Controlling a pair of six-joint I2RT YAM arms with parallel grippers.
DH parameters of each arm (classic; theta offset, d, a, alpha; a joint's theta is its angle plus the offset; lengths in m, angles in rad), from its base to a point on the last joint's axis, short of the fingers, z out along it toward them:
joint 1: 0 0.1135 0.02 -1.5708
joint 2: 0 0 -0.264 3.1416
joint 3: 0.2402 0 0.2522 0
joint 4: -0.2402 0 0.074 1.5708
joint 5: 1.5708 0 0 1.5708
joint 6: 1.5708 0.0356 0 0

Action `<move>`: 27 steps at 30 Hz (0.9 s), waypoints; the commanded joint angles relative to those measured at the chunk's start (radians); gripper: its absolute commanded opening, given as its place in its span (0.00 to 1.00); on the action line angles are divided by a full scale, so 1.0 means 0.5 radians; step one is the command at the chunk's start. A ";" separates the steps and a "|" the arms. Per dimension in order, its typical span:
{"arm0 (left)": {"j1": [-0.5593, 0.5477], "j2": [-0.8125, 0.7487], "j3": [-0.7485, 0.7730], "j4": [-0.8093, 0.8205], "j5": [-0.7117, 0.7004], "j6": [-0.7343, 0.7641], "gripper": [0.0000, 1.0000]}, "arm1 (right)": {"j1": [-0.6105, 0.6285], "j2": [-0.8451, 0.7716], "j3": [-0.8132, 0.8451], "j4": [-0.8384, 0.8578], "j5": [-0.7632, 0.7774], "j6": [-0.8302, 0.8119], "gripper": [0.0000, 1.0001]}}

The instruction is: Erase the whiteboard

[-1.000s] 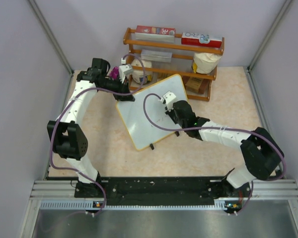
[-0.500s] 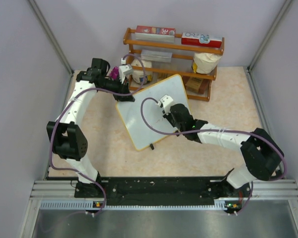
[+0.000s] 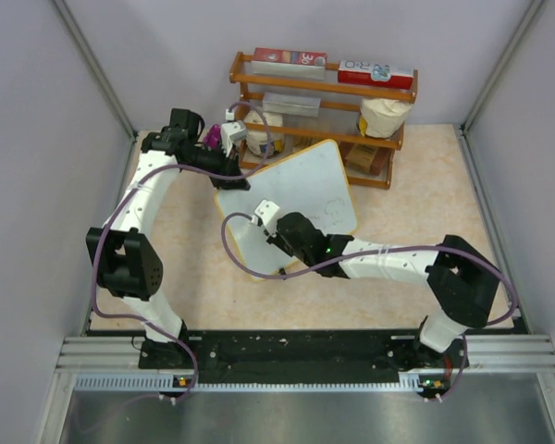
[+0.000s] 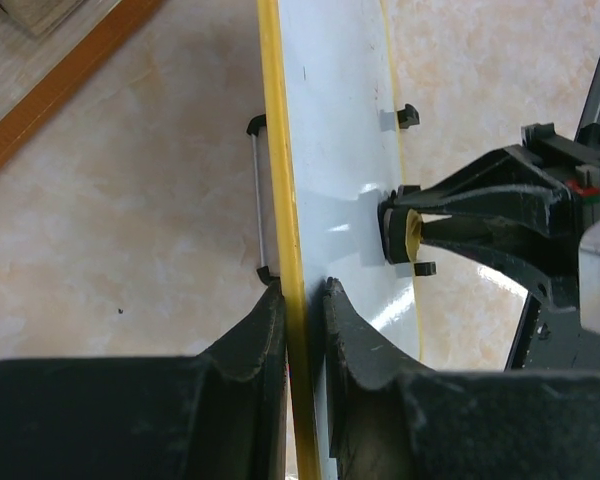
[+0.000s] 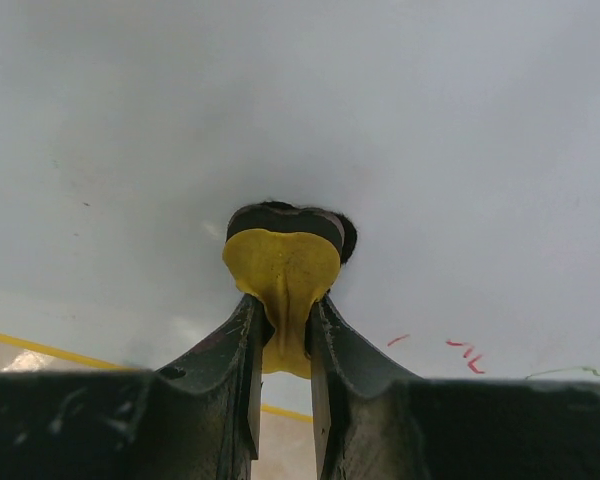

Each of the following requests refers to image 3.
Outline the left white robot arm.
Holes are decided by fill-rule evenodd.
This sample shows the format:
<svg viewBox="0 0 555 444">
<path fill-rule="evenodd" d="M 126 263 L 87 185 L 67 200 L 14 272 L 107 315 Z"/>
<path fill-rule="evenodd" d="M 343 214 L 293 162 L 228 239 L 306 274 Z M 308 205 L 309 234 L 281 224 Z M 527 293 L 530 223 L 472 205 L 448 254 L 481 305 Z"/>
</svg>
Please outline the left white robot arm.
<svg viewBox="0 0 555 444">
<path fill-rule="evenodd" d="M 189 361 L 191 345 L 180 337 L 184 323 L 161 291 L 164 266 L 150 242 L 160 205 L 184 170 L 206 175 L 218 190 L 250 188 L 236 148 L 247 135 L 245 124 L 228 111 L 216 148 L 201 143 L 203 131 L 200 115 L 172 109 L 168 124 L 144 137 L 134 175 L 113 214 L 86 235 L 91 297 L 105 289 L 121 299 L 131 310 L 129 318 L 144 325 L 148 339 L 161 343 L 159 355 L 175 367 Z"/>
</svg>

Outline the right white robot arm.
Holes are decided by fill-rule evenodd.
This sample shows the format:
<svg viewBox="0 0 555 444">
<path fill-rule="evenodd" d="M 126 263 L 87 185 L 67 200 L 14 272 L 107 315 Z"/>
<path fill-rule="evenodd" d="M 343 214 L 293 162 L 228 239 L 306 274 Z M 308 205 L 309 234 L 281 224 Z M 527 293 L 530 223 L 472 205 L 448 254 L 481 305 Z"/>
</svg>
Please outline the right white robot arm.
<svg viewBox="0 0 555 444">
<path fill-rule="evenodd" d="M 425 318 L 413 343 L 420 364 L 437 364 L 467 329 L 487 325 L 500 273 L 459 236 L 413 250 L 325 234 L 298 212 L 265 209 L 255 214 L 269 244 L 324 278 L 387 279 L 431 290 L 439 308 Z"/>
</svg>

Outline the yellow framed whiteboard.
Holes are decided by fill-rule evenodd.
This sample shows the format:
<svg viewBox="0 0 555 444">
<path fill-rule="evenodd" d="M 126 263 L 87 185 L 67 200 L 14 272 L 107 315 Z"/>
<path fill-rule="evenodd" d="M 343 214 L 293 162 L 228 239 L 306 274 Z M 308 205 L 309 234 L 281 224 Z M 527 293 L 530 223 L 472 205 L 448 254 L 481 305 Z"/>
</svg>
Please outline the yellow framed whiteboard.
<svg viewBox="0 0 555 444">
<path fill-rule="evenodd" d="M 268 200 L 284 213 L 299 212 L 324 233 L 352 234 L 358 226 L 339 145 L 323 140 L 272 163 L 248 178 L 248 191 L 218 191 L 216 205 L 223 217 L 233 213 L 251 216 Z M 227 223 L 227 237 L 240 261 L 262 274 L 276 274 L 297 259 L 266 242 L 263 229 L 243 217 Z"/>
</svg>

